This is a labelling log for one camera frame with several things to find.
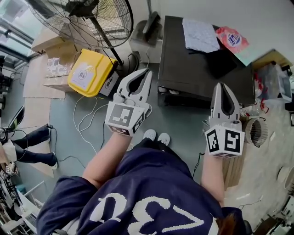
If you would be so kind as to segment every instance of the navy blue shirt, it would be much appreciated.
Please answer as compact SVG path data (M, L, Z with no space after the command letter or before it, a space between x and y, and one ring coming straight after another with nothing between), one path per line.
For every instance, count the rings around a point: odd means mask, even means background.
M230 213L243 221L241 210L221 208L194 182L181 159L139 148L127 152L100 189L81 177L60 178L39 213L37 231L50 235L79 218L81 235L216 235L215 219Z

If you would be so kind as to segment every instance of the floor mat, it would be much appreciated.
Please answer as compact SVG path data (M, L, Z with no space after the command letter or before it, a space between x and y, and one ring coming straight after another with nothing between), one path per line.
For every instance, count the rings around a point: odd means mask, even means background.
M47 68L46 54L34 58L29 63L23 89L23 97L64 99L65 92L43 85Z
M25 98L25 115L19 125L19 128L30 127L23 129L26 133L30 133L31 131L38 128L34 126L42 126L49 123L50 105L51 99L48 98ZM36 146L29 147L28 150L37 153L49 153L50 145L48 141L45 141ZM50 166L43 163L35 163L30 165L42 173L54 177L53 170Z

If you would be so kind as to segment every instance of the gray floor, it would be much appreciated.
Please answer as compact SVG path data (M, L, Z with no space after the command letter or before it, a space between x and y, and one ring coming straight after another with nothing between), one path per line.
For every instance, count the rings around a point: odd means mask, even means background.
M209 110L199 110L186 107L158 107L157 105L157 77L158 64L150 64L153 71L153 82L151 86L148 103L153 107L153 112L149 118L142 124L135 134L132 143L135 145L142 139L143 133L147 129L155 129L158 134L167 132L171 136L171 148L187 163L192 172L197 161L199 152L205 149L205 139L202 136L202 120L209 115ZM11 93L7 96L7 106L3 111L3 122L7 123L14 115L17 109L24 103L23 86L17 81L14 82ZM73 111L76 101L81 95L76 93L67 93L64 100L52 99L50 110L50 123L57 129L58 139L56 145L56 155L59 160L67 156L75 156L86 165L94 156L92 147L85 143L73 123ZM107 104L108 100L98 99L97 107ZM83 98L77 105L75 120L78 124L82 117L91 112L95 104L94 98ZM103 140L103 121L105 119L107 108L99 110L93 120L92 125L83 132L86 140L90 141L98 150ZM81 127L89 124L88 117ZM110 131L105 127L105 141L110 137ZM51 147L54 148L55 134L52 133ZM41 186L34 196L40 201L45 201L52 192L54 185L62 175L80 176L84 170L83 166L74 158L68 158L59 162L59 168L54 171L54 178L42 174L29 164L18 163L20 176L27 190L45 180L45 185ZM199 182L202 164L195 173L195 181Z

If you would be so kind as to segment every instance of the black pants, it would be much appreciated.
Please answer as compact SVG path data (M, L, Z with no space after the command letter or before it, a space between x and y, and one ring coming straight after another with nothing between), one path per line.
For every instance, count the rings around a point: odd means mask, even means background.
M168 146L166 146L160 141L157 141L157 140L152 141L150 138L144 138L139 144L137 144L134 147L134 149L136 148L151 148L151 149L161 150L171 155L174 155L180 159L180 157L174 151L172 151L171 148L169 148Z
M26 151L28 147L42 143L50 138L48 127L40 127L27 134L20 140L12 140L17 154L17 160L20 162L37 163L42 162L49 166L54 166L56 157L53 153L34 153Z

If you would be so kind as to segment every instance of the fan pole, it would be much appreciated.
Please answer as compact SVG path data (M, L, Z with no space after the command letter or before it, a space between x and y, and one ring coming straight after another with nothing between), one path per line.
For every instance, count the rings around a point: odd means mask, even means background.
M119 55L117 54L117 52L113 48L111 42L109 41L108 37L104 33L102 27L100 26L100 24L96 20L95 16L92 15L92 16L89 17L89 19L92 21L93 25L97 29L98 33L102 36L102 38L104 39L104 41L106 42L106 44L110 47L110 50L113 53L113 55L115 56L115 58L118 60L119 65L123 65L124 63L122 62L122 60L120 59Z

